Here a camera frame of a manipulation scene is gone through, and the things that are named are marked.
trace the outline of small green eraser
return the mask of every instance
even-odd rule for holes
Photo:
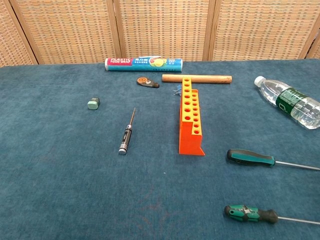
[[[91,98],[90,101],[88,101],[88,108],[90,110],[97,110],[100,105],[100,99],[98,97]]]

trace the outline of precision screwdriver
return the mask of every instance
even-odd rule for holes
[[[125,155],[127,153],[130,138],[131,138],[131,133],[132,133],[132,121],[134,120],[135,112],[136,112],[136,108],[134,108],[134,110],[133,110],[130,123],[125,128],[124,135],[122,138],[122,143],[121,143],[119,151],[118,151],[118,153],[120,155]]]
[[[236,162],[237,164],[274,166],[277,163],[304,169],[312,169],[318,171],[320,170],[319,167],[305,166],[284,161],[276,161],[273,156],[261,155],[256,152],[243,149],[229,149],[226,156],[228,159]]]
[[[308,221],[308,220],[302,220],[297,218],[278,216],[273,209],[264,211],[256,207],[249,207],[246,205],[227,205],[224,207],[224,213],[228,217],[241,222],[265,221],[271,224],[275,224],[278,221],[278,219],[283,219],[283,220],[290,220],[295,222],[320,225],[320,222],[317,222],[317,221]]]

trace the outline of small blue clip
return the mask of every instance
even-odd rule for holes
[[[178,85],[176,86],[176,90],[173,90],[173,95],[179,95],[181,96],[181,88],[182,88],[182,85]]]

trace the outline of screwdriver shaft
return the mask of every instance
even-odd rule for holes
[[[283,216],[278,216],[278,219],[284,219],[284,220],[290,220],[290,221],[295,221],[295,222],[301,222],[301,223],[307,223],[307,224],[318,224],[318,225],[320,225],[320,222],[318,222],[318,221],[308,221],[308,220],[301,220],[301,219],[290,218],[290,217],[283,217]]]
[[[133,113],[132,113],[129,125],[132,125],[132,121],[134,120],[134,117],[135,117],[135,112],[136,112],[136,108],[133,109]]]
[[[305,166],[305,165],[300,165],[300,164],[295,164],[295,163],[289,163],[285,161],[275,161],[277,164],[283,164],[283,165],[290,165],[294,167],[299,167],[299,168],[304,168],[304,169],[312,169],[312,170],[318,170],[320,171],[320,168],[314,167],[314,166]]]

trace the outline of screwdriver handle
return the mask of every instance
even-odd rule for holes
[[[130,142],[130,138],[131,138],[131,133],[132,133],[132,126],[129,124],[125,128],[122,142],[121,142],[121,145],[120,145],[120,148],[118,151],[118,153],[120,155],[126,155],[127,150],[128,150],[128,146],[129,146],[129,142]]]
[[[244,149],[229,149],[226,156],[237,164],[267,166],[274,166],[276,164],[273,156],[261,155]]]
[[[274,210],[270,209],[264,211],[256,207],[248,207],[246,205],[227,205],[224,207],[224,213],[228,217],[241,222],[265,221],[275,224],[278,221],[278,215]]]

